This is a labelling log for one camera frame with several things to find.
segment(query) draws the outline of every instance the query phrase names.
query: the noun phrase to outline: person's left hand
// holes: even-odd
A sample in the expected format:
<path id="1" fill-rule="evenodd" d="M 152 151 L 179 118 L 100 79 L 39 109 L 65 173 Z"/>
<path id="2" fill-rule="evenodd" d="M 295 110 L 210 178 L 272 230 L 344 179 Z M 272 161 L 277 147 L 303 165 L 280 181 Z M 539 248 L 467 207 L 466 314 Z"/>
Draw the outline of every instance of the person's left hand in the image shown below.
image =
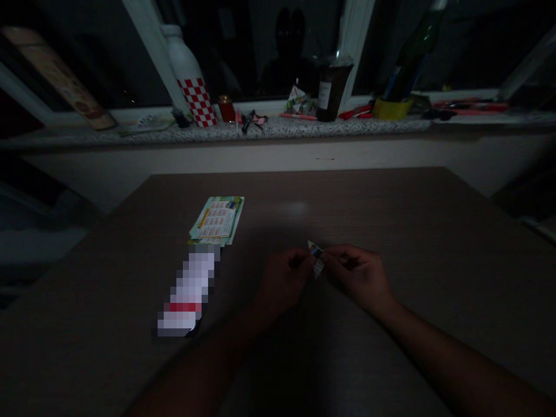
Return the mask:
<path id="1" fill-rule="evenodd" d="M 301 248 L 269 256 L 254 302 L 269 324 L 297 304 L 315 262 L 314 256 Z"/>

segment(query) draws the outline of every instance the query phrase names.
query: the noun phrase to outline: forearm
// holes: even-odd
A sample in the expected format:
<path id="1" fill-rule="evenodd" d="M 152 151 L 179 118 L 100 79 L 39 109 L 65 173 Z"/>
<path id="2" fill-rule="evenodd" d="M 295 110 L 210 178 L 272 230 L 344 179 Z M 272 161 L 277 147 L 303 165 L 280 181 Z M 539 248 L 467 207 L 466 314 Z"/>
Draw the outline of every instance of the forearm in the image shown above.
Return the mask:
<path id="1" fill-rule="evenodd" d="M 398 302 L 374 311 L 458 415 L 554 415 L 554 403 L 522 379 Z"/>
<path id="2" fill-rule="evenodd" d="M 126 414 L 215 415 L 246 352 L 270 321 L 250 306 L 163 374 Z"/>

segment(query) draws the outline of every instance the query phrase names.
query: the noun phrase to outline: window sill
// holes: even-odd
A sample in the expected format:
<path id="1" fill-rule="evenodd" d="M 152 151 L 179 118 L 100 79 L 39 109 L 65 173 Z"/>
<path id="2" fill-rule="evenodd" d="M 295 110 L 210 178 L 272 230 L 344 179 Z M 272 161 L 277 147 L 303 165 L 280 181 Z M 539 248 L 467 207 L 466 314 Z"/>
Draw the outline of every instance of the window sill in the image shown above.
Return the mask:
<path id="1" fill-rule="evenodd" d="M 356 138 L 363 136 L 414 133 L 421 136 L 449 135 L 454 138 L 473 139 L 477 136 L 509 134 L 552 134 L 556 126 L 556 115 L 545 113 L 527 117 L 504 116 L 458 116 L 450 122 L 431 122 L 419 116 L 409 116 L 397 122 L 375 119 L 337 119 L 332 123 L 310 120 L 284 119 L 271 117 L 261 131 L 251 126 L 247 134 L 236 130 L 235 125 L 219 122 L 214 127 L 200 128 L 191 126 L 179 129 L 176 125 L 160 132 L 142 133 L 121 137 L 116 127 L 106 131 L 94 131 L 88 126 L 50 127 L 23 136 L 0 140 L 0 151 L 55 151 L 61 149 L 121 147 L 121 146 L 160 146 L 180 144 L 225 144 L 241 142 L 268 143 L 281 140 L 312 140 L 314 138 Z"/>
<path id="2" fill-rule="evenodd" d="M 431 126 L 429 120 L 408 117 L 398 122 L 373 119 L 352 119 L 323 123 L 312 120 L 270 118 L 264 130 L 251 126 L 247 134 L 235 125 L 219 121 L 216 126 L 191 126 L 179 129 L 176 125 L 160 132 L 149 132 L 121 137 L 120 127 L 107 131 L 94 131 L 89 127 L 46 128 L 23 136 L 0 140 L 0 151 L 31 151 L 68 148 L 94 148 L 118 145 L 169 145 L 192 142 L 281 140 L 292 138 L 349 137 L 376 134 L 424 132 Z"/>

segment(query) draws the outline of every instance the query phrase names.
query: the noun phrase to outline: stack of cards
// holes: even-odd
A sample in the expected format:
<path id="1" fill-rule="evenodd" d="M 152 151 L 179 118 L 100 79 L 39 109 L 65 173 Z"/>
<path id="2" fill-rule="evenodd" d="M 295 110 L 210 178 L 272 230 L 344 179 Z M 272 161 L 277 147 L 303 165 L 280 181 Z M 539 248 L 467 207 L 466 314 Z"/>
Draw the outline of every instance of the stack of cards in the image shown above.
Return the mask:
<path id="1" fill-rule="evenodd" d="M 189 231 L 189 244 L 213 244 L 224 247 L 233 243 L 242 214 L 244 197 L 210 197 Z"/>

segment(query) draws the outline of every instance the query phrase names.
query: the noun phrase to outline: wooden table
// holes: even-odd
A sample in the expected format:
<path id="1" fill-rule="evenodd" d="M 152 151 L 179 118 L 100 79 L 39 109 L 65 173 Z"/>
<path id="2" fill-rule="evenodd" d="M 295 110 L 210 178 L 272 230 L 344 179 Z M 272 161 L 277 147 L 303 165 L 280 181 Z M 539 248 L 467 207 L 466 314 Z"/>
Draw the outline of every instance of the wooden table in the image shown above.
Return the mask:
<path id="1" fill-rule="evenodd" d="M 190 340 L 153 343 L 150 330 L 211 195 L 246 203 L 199 336 L 254 295 L 269 252 L 307 238 L 351 242 L 382 254 L 410 308 L 556 394 L 556 251 L 448 170 L 155 175 L 0 314 L 0 415 L 125 410 Z M 261 338 L 222 414 L 292 407 L 449 413 L 377 322 L 326 279 Z"/>

